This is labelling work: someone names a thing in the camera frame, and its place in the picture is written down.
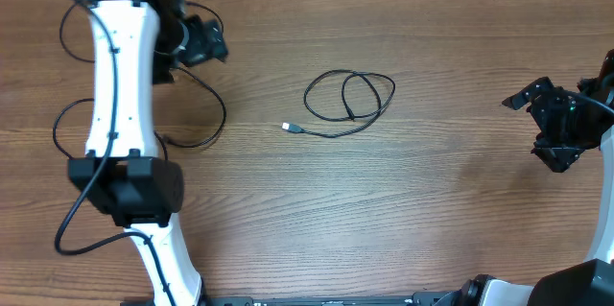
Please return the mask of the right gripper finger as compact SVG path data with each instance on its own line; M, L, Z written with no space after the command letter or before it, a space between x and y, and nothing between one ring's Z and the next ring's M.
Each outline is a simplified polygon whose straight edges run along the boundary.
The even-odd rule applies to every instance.
M535 154L552 172L564 173L575 163L584 149L574 147L534 147Z
M531 102L538 95L553 89L554 85L551 80L548 77L542 77L531 82L518 93L504 99L502 105L513 110L518 110Z

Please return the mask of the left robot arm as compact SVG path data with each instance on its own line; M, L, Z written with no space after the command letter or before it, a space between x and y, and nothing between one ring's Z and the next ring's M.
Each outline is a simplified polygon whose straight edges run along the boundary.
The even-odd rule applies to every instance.
M172 140L154 129L153 88L228 50L219 17L186 13L186 0L81 0L94 42L92 121L68 175L80 201L110 216L135 244L155 305L203 305L204 282L179 223L184 178Z

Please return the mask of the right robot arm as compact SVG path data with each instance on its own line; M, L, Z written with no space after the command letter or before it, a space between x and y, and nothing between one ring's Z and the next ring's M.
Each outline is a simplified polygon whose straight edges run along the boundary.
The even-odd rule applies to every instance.
M582 79L576 92L535 80L502 105L526 106L540 129L531 153L551 171L563 173L588 150L603 159L599 218L584 261L549 274L535 285L517 285L480 274L437 300L438 305L593 306L613 303L613 52L598 77Z

